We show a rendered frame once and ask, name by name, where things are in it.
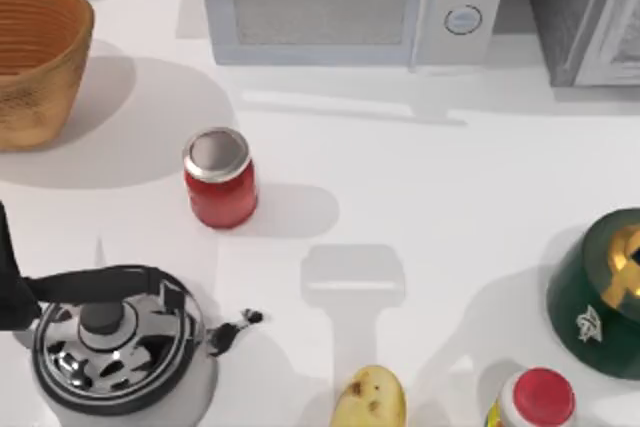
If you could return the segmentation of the green and gold bowl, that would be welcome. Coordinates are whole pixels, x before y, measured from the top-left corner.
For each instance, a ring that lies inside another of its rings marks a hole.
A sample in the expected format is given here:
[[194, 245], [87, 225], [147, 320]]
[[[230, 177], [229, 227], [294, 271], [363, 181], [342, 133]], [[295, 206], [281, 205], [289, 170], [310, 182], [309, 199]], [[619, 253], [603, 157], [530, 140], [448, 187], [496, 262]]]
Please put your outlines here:
[[610, 212], [584, 232], [553, 274], [546, 307], [574, 357], [640, 381], [640, 208]]

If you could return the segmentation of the woven wooden basket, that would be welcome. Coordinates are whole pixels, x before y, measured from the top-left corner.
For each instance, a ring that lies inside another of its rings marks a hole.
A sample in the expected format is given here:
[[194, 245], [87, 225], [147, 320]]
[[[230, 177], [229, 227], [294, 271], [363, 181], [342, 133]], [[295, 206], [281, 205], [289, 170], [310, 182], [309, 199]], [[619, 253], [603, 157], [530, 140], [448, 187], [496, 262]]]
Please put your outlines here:
[[94, 20], [88, 0], [0, 0], [0, 152], [40, 147], [61, 133]]

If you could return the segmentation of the red jar with metal lid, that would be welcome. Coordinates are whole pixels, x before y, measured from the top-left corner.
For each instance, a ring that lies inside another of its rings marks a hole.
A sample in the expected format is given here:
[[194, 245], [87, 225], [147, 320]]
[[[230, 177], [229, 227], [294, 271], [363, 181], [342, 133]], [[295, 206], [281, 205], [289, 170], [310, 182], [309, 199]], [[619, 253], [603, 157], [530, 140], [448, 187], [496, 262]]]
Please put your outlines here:
[[229, 127], [208, 128], [183, 149], [184, 180], [192, 212], [204, 225], [231, 229], [258, 203], [255, 167], [245, 137]]

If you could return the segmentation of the bottle with red cap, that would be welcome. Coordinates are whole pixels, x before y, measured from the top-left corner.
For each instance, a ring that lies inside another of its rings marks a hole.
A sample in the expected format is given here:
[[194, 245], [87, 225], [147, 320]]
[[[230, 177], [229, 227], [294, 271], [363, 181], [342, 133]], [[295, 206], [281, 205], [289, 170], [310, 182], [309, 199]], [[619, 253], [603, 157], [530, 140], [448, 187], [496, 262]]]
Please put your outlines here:
[[553, 369], [536, 367], [504, 383], [483, 427], [574, 427], [576, 412], [569, 381]]

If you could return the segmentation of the grey microwave knob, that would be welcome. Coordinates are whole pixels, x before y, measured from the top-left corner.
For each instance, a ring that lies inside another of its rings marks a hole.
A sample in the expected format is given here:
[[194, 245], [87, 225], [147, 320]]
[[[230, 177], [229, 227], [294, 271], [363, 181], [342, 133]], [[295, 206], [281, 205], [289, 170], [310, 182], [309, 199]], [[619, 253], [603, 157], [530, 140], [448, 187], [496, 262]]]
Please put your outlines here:
[[465, 36], [477, 31], [482, 23], [482, 12], [476, 6], [462, 5], [448, 11], [443, 25], [449, 33]]

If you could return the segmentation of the yellow potato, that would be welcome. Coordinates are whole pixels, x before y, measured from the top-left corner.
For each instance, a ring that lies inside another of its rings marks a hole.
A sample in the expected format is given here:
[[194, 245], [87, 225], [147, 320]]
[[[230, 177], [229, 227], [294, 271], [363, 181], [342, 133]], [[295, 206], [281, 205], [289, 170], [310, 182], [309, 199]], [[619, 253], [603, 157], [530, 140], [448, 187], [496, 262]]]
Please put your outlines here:
[[404, 389], [380, 365], [359, 369], [336, 401], [329, 427], [406, 427]]

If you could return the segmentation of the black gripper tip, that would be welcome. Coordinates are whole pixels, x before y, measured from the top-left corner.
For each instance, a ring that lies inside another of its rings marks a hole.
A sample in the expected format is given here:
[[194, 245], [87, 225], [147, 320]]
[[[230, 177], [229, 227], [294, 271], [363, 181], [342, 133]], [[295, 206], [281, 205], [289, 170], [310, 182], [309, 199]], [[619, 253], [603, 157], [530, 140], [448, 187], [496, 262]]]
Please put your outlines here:
[[25, 331], [41, 308], [15, 258], [6, 210], [0, 201], [0, 331]]

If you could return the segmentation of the pale microwave oven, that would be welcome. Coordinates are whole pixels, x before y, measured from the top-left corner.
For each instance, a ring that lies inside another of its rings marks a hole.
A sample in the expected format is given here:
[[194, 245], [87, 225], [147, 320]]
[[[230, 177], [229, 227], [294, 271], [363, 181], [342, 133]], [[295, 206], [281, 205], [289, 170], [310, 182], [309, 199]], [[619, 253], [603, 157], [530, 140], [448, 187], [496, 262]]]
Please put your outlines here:
[[[500, 0], [204, 0], [213, 55], [221, 65], [468, 66], [482, 62]], [[443, 23], [476, 6], [472, 34]]]

